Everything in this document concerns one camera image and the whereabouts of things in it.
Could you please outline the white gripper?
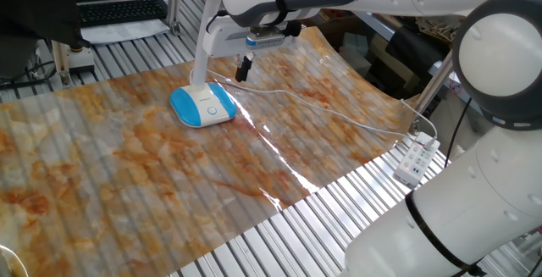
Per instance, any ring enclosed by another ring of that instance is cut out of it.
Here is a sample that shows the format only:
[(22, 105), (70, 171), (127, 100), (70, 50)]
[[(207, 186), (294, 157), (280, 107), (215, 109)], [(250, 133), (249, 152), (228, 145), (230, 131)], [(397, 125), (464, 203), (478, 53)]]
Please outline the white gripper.
[[(229, 16), (224, 16), (209, 23), (202, 45), (211, 58), (222, 58), (285, 47), (300, 34), (301, 23), (298, 21), (276, 26), (240, 27)], [(235, 73), (237, 82), (247, 80), (253, 59), (253, 54), (243, 57)]]

